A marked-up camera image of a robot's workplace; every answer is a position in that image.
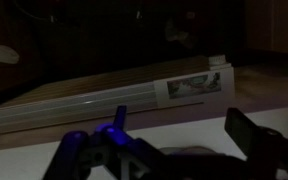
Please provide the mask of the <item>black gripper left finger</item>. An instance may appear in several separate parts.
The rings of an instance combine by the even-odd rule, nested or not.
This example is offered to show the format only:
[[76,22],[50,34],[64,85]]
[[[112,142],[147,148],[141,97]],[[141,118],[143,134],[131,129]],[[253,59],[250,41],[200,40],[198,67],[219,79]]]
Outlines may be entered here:
[[167,157],[124,130],[126,106],[119,106],[112,124],[99,125],[92,135],[66,133],[42,180],[87,180],[93,168],[104,166],[117,180],[170,178]]

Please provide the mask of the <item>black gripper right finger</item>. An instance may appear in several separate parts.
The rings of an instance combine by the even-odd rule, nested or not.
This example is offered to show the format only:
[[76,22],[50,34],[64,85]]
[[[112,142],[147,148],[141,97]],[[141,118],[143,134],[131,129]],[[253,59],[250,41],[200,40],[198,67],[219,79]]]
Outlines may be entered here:
[[247,157],[252,180],[276,180],[277,171],[288,173],[288,139],[280,132],[258,126],[237,108],[229,108],[224,129]]

